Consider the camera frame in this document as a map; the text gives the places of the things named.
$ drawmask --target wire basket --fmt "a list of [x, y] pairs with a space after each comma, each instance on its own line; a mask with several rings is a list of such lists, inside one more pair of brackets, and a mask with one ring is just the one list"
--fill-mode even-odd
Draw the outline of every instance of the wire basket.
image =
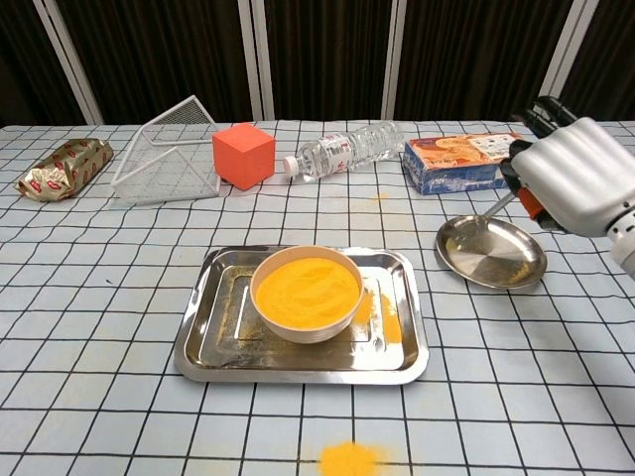
[[112, 186], [126, 203], [217, 196], [211, 135], [218, 128], [195, 96], [144, 124], [132, 138]]

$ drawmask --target white bowl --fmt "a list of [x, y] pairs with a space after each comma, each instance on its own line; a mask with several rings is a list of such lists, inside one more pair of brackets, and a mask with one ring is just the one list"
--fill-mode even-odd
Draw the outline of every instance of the white bowl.
[[[346, 268], [353, 275], [355, 281], [357, 282], [357, 285], [359, 286], [359, 298], [357, 299], [354, 308], [347, 315], [344, 315], [341, 319], [335, 321], [332, 324], [323, 327], [317, 327], [315, 329], [298, 329], [295, 327], [288, 327], [286, 325], [281, 325], [271, 320], [258, 307], [258, 303], [256, 302], [256, 294], [263, 280], [281, 266], [286, 265], [287, 263], [291, 263], [292, 261], [301, 260], [303, 258], [325, 258], [327, 260], [334, 261], [335, 263]], [[267, 327], [269, 327], [273, 332], [278, 334], [283, 339], [291, 340], [292, 342], [298, 342], [300, 344], [315, 344], [317, 342], [323, 342], [325, 340], [329, 340], [331, 337], [334, 337], [339, 332], [344, 330], [348, 326], [348, 324], [350, 324], [350, 321], [357, 312], [357, 308], [361, 303], [363, 292], [364, 286], [361, 279], [361, 273], [359, 273], [357, 265], [355, 265], [355, 263], [353, 263], [353, 261], [347, 256], [344, 256], [343, 254], [335, 250], [324, 248], [323, 246], [295, 246], [274, 253], [265, 261], [263, 261], [256, 269], [254, 276], [252, 276], [251, 278], [251, 286], [249, 287], [251, 300]]]

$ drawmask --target bowl of orange powder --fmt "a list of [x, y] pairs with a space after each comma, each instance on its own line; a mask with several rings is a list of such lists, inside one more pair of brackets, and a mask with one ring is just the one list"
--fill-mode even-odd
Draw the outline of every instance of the bowl of orange powder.
[[344, 330], [363, 291], [355, 263], [322, 246], [274, 253], [256, 269], [249, 290], [267, 327], [301, 344], [323, 342]]

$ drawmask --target dark curtain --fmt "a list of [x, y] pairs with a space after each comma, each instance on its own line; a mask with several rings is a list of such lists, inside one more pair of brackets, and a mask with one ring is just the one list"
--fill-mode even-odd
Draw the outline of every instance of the dark curtain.
[[0, 127], [85, 124], [32, 1], [0, 3]]
[[509, 120], [538, 94], [571, 3], [409, 1], [395, 118]]
[[576, 114], [635, 120], [635, 2], [601, 0], [563, 88]]
[[390, 0], [267, 0], [276, 117], [379, 118]]
[[58, 4], [106, 123], [147, 122], [192, 94], [215, 121], [251, 120], [237, 2]]

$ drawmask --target metal dish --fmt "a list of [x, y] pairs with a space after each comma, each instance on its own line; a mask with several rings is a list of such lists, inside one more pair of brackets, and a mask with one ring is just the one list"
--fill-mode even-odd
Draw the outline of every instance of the metal dish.
[[[429, 351], [419, 295], [403, 256], [339, 250], [357, 265], [376, 305], [364, 325], [351, 324], [326, 342], [303, 345], [269, 330], [249, 297], [254, 271], [281, 249], [225, 248], [205, 258], [177, 336], [181, 373], [208, 382], [401, 385], [424, 372]], [[399, 342], [386, 338], [380, 295], [396, 311]]]
[[487, 216], [458, 216], [437, 233], [437, 251], [464, 278], [489, 288], [517, 289], [538, 281], [547, 256], [527, 232]]

